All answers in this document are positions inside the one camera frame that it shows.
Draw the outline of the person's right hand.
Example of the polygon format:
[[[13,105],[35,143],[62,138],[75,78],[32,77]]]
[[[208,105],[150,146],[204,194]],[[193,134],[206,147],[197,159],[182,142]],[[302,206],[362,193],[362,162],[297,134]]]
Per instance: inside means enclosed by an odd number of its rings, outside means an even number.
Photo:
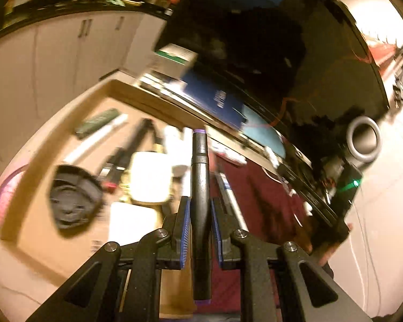
[[[325,266],[336,250],[349,238],[352,230],[353,224],[345,224],[344,222],[339,224],[338,229],[317,229],[311,238],[311,258],[314,259],[319,266]]]

